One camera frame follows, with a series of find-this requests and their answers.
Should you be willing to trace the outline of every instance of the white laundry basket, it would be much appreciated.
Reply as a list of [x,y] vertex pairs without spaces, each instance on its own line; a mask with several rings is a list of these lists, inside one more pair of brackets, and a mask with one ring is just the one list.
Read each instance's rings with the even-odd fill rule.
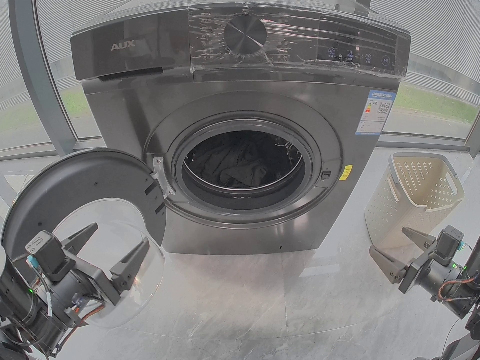
[[366,209],[372,244],[395,248],[412,242],[402,227],[430,233],[465,197],[447,158],[436,153],[393,153]]

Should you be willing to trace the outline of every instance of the plastic wrap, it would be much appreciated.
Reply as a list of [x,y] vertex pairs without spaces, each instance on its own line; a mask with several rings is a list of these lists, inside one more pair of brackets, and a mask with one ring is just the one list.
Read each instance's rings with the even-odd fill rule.
[[[235,53],[225,29],[238,15],[257,17],[265,26],[264,45]],[[188,9],[190,72],[217,68],[287,68],[314,72],[350,69],[374,75],[405,76],[410,36],[368,17],[345,12],[242,4]]]

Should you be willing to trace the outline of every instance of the blue label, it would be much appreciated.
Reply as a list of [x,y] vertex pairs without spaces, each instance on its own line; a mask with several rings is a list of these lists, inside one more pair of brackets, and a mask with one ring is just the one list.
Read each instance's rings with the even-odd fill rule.
[[355,135],[380,135],[397,94],[370,89]]

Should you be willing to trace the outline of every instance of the gray tile floor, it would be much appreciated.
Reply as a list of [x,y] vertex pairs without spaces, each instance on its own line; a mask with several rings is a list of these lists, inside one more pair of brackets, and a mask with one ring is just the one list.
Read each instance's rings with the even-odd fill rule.
[[[114,329],[92,325],[78,329],[57,358],[411,360],[439,356],[456,317],[432,303],[419,287],[401,294],[368,254],[363,210],[392,152],[374,151],[319,249],[245,256],[167,253],[163,281],[138,316]],[[434,234],[452,224],[473,245],[479,236],[480,158],[444,154],[461,177],[466,198]],[[7,169],[0,163],[0,175],[15,191],[34,170],[16,173],[11,165]],[[0,206],[3,218],[4,209],[5,205]],[[407,261],[418,252],[407,247],[392,253]],[[467,256],[463,251],[456,259],[463,263]],[[464,325],[465,321],[455,325],[449,341],[467,333]]]

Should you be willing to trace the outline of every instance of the yellow sticker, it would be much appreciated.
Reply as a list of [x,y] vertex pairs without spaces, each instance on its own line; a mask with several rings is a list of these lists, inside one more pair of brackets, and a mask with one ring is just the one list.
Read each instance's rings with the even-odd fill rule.
[[352,171],[353,165],[345,165],[345,169],[343,170],[342,176],[340,176],[339,180],[344,181],[350,175]]

